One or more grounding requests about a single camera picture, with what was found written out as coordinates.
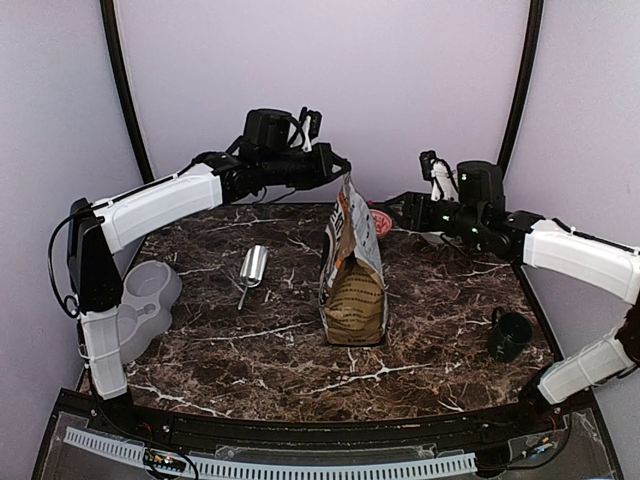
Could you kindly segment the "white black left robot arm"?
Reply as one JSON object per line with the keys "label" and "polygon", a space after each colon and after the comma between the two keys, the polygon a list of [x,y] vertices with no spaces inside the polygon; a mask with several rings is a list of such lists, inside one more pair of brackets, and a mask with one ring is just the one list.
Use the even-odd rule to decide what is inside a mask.
{"label": "white black left robot arm", "polygon": [[49,266],[52,293],[78,324],[81,358],[98,398],[106,401],[101,417],[120,436],[141,427],[140,412],[122,399],[130,392],[124,366],[168,329],[181,282],[173,270],[157,266],[135,293],[127,285],[135,275],[121,273],[116,255],[184,218],[271,187],[309,191],[346,175],[350,162],[318,139],[321,122],[321,113],[308,108],[298,116],[253,109],[226,149],[200,153],[178,172],[125,193],[94,202],[80,198],[54,228],[51,243],[67,234],[71,291],[60,293]]}

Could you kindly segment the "brown pet food bag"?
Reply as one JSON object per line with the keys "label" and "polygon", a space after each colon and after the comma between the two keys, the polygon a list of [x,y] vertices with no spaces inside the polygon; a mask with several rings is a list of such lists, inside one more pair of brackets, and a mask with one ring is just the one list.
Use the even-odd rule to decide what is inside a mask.
{"label": "brown pet food bag", "polygon": [[388,302],[374,215],[349,174],[324,230],[318,305],[330,344],[383,341]]}

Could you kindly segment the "silver metal scoop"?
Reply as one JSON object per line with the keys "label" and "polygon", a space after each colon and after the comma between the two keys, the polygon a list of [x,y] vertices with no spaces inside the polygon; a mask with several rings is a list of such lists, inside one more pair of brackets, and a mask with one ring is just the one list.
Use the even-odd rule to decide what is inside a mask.
{"label": "silver metal scoop", "polygon": [[242,295],[237,305],[238,311],[242,310],[248,291],[261,283],[266,270],[268,254],[268,249],[263,245],[254,245],[247,251],[240,270]]}

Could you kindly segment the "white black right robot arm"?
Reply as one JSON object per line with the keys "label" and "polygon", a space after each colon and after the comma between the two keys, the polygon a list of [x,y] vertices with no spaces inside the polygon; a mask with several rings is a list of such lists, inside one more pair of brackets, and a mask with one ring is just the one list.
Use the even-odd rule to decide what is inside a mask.
{"label": "white black right robot arm", "polygon": [[549,270],[608,292],[629,309],[623,323],[568,358],[536,374],[510,413],[521,434],[534,432],[549,406],[639,367],[639,250],[524,210],[506,208],[502,169],[470,160],[450,167],[427,151],[420,158],[428,193],[405,192],[383,207],[403,229],[440,233],[473,251]]}

